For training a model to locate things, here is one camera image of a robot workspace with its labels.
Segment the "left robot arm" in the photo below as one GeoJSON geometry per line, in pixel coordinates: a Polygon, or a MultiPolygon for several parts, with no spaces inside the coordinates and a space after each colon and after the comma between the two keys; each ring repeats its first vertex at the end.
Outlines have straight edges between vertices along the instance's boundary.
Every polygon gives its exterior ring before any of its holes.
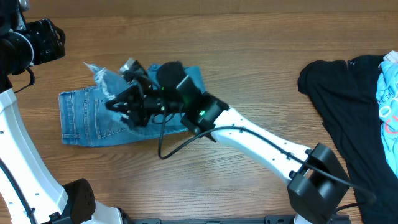
{"type": "Polygon", "coordinates": [[[28,1],[1,1],[1,195],[12,223],[123,223],[120,209],[95,200],[86,179],[60,185],[22,120],[10,75],[65,56],[65,34],[50,19],[27,23],[28,1]]]}

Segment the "light blue denim jeans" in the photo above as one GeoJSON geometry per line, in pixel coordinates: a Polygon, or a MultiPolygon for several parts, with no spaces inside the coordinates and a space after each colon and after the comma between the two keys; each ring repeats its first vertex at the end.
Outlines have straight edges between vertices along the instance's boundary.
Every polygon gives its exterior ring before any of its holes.
{"type": "Polygon", "coordinates": [[[64,91],[59,94],[62,143],[66,145],[103,147],[155,139],[160,136],[162,116],[151,118],[147,126],[129,127],[121,121],[122,113],[108,110],[105,103],[122,91],[136,86],[118,73],[93,63],[94,86],[64,91]]]}

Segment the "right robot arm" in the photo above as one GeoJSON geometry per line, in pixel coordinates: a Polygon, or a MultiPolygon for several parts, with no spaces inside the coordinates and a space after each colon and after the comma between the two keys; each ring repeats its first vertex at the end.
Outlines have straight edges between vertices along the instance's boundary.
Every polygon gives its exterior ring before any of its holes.
{"type": "Polygon", "coordinates": [[[250,122],[202,91],[180,62],[162,65],[151,79],[133,60],[120,69],[129,87],[106,103],[128,126],[144,127],[159,114],[181,114],[195,138],[233,147],[272,171],[287,187],[293,223],[345,223],[337,208],[348,191],[348,176],[333,151],[289,142],[250,122]]]}

